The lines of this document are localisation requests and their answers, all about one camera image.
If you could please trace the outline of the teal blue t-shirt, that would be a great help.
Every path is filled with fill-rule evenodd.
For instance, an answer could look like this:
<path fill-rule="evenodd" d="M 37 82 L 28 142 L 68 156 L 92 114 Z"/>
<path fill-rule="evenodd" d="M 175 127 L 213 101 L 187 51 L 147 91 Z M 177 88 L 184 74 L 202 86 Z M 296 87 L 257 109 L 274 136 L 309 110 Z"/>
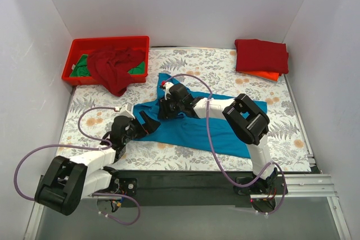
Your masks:
<path fill-rule="evenodd" d="M 154 101 L 137 104 L 134 107 L 134 114 L 140 115 L 141 111 L 160 122 L 160 127 L 156 132 L 146 136 L 144 141 L 154 141 L 160 143 L 173 144 L 176 146 L 189 147 L 197 150 L 211 151 L 206 132 L 205 119 L 193 119 L 180 113 L 176 118 L 169 120 L 158 119 L 159 100 L 164 97 L 164 91 L 160 89 L 163 81 L 170 81 L 173 84 L 180 83 L 168 74 L 159 74 L 157 98 Z M 193 97 L 209 97 L 210 94 L 194 92 L 187 88 Z M 235 97 L 211 94 L 213 99 L 230 99 Z M 267 107 L 264 102 L 254 101 L 265 113 Z M 231 127 L 225 120 L 210 119 L 210 135 L 213 140 L 214 150 L 217 153 L 236 157 L 249 158 L 250 153 L 247 145 L 240 141 L 233 133 Z"/>

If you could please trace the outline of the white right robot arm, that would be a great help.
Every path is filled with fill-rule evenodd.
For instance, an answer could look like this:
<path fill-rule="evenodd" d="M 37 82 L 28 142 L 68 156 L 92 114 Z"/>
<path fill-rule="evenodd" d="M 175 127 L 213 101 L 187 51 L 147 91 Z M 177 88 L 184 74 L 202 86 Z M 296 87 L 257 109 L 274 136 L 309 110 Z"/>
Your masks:
<path fill-rule="evenodd" d="M 225 120 L 235 136 L 247 145 L 253 166 L 253 180 L 247 184 L 236 184 L 229 180 L 234 186 L 245 188 L 261 184 L 269 188 L 273 184 L 279 169 L 272 161 L 267 145 L 269 117 L 252 99 L 245 94 L 230 99 L 213 99 L 211 94 L 207 98 L 193 97 L 183 84 L 169 81 L 162 82 L 160 89 L 164 91 L 164 97 L 159 101 L 160 119 L 174 119 L 180 113 L 193 119 L 205 119 L 211 152 L 227 179 L 230 177 L 222 168 L 214 150 L 210 119 Z"/>

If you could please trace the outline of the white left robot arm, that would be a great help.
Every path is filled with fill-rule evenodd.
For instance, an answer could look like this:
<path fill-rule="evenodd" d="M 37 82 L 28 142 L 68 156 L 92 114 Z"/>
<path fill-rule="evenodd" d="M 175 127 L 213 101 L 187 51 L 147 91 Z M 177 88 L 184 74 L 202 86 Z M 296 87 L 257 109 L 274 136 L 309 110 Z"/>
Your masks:
<path fill-rule="evenodd" d="M 74 212 L 84 197 L 96 192 L 118 195 L 134 195 L 137 182 L 133 178 L 122 179 L 113 164 L 125 153 L 126 145 L 154 133 L 160 122 L 150 118 L 144 111 L 139 113 L 140 123 L 131 113 L 117 116 L 111 130 L 95 151 L 66 158 L 55 157 L 42 176 L 34 199 L 64 215 Z"/>

